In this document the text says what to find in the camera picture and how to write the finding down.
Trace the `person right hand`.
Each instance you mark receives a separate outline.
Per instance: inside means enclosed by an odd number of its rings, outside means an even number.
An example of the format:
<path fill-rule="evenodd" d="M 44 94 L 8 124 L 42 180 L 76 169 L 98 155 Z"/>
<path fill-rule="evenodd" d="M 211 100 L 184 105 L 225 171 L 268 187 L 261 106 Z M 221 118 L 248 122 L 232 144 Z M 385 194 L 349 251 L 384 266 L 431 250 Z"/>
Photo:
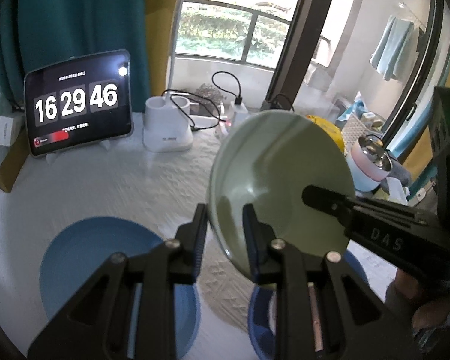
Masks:
<path fill-rule="evenodd" d="M 387 288 L 385 306 L 414 331 L 450 325 L 450 292 L 427 294 L 424 286 L 400 269 Z"/>

